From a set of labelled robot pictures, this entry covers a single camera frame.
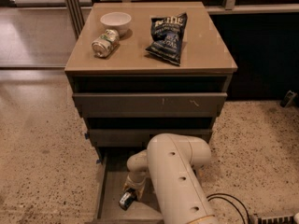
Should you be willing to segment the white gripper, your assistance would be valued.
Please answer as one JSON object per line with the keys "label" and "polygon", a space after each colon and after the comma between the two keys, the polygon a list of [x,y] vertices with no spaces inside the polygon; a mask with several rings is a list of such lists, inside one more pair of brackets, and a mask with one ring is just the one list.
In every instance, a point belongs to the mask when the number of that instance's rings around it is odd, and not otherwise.
{"label": "white gripper", "polygon": [[136,190],[136,198],[138,201],[142,199],[145,189],[146,173],[145,172],[130,172],[123,186],[123,192],[131,192],[131,189]]}

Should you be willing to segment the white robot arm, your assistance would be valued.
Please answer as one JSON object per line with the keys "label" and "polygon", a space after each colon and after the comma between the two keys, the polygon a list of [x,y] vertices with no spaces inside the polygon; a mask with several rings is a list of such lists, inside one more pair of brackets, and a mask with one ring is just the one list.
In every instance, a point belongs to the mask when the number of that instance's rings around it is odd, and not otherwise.
{"label": "white robot arm", "polygon": [[140,199],[151,182],[164,224],[220,224],[194,171],[211,159],[208,143],[195,136],[161,133],[127,161],[123,190]]}

